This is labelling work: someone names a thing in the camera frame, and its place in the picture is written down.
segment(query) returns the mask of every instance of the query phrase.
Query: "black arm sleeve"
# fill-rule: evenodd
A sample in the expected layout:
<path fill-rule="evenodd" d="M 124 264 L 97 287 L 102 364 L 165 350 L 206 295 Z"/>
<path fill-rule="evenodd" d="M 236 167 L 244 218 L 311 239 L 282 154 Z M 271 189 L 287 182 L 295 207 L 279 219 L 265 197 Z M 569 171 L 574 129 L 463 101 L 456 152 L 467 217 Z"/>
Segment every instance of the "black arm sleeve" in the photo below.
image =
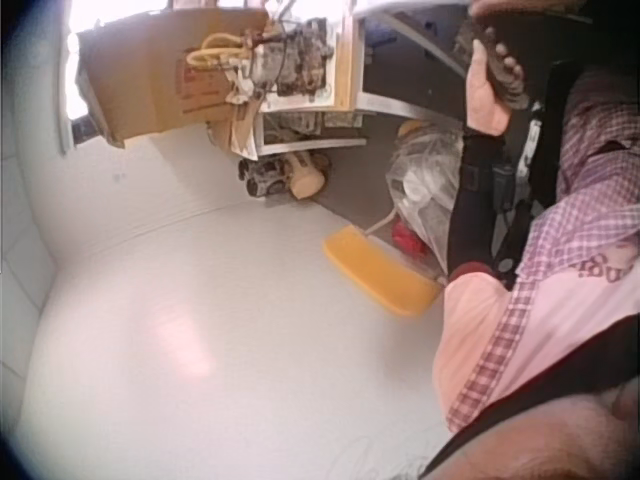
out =
<path fill-rule="evenodd" d="M 462 163 L 490 170 L 492 164 L 501 158 L 503 148 L 503 137 L 492 137 L 467 129 Z M 475 192 L 461 186 L 449 226 L 447 270 L 450 277 L 455 276 L 456 269 L 470 262 L 491 268 L 495 224 L 493 190 Z"/>

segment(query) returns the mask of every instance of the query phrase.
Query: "seatbelt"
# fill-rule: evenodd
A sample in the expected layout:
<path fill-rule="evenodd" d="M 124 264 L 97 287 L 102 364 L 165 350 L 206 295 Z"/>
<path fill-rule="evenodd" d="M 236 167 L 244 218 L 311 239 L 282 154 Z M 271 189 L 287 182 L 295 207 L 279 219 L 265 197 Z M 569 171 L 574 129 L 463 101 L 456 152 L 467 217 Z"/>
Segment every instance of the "seatbelt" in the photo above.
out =
<path fill-rule="evenodd" d="M 545 209 L 556 203 L 564 110 L 571 87 L 582 71 L 583 66 L 575 61 L 554 64 L 544 106 L 536 102 L 532 108 L 529 134 L 517 170 L 503 169 L 500 177 L 494 167 L 494 208 L 505 219 L 515 197 L 516 178 L 527 179 L 529 184 L 528 197 L 518 202 L 513 221 L 494 257 L 493 270 L 507 290 L 512 290 L 516 282 L 516 270 L 534 218 L 531 213 L 534 202 Z"/>

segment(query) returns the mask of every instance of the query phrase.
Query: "plaid shirt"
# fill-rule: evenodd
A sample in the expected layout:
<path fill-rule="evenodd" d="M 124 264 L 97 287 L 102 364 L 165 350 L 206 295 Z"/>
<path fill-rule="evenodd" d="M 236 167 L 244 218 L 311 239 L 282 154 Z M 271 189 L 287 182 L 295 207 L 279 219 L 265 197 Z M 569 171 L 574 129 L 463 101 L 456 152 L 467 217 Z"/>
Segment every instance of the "plaid shirt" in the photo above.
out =
<path fill-rule="evenodd" d="M 505 314 L 447 413 L 451 431 L 487 406 L 525 333 L 539 283 L 619 240 L 637 237 L 640 116 L 628 85 L 603 70 L 584 73 L 574 85 L 565 109 L 558 203 L 532 225 Z M 624 150 L 598 154 L 611 141 Z"/>

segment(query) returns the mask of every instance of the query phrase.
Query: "clear plastic bag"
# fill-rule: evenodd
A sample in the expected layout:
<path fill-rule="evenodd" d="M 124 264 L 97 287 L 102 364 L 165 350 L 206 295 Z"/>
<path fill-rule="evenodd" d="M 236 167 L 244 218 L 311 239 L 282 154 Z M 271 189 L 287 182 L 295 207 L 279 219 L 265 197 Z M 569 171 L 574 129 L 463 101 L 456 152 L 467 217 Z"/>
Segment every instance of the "clear plastic bag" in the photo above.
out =
<path fill-rule="evenodd" d="M 397 211 L 433 251 L 445 274 L 461 157 L 461 131 L 424 124 L 398 140 L 387 173 Z"/>

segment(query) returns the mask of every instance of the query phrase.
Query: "yellow foam pad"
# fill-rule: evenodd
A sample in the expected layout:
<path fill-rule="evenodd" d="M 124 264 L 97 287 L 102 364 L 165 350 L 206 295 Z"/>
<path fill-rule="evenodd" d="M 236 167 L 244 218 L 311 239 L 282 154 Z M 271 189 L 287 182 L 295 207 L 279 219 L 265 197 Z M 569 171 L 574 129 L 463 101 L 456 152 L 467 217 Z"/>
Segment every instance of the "yellow foam pad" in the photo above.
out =
<path fill-rule="evenodd" d="M 346 227 L 325 240 L 327 256 L 349 278 L 393 313 L 424 313 L 442 287 L 405 267 L 359 232 Z"/>

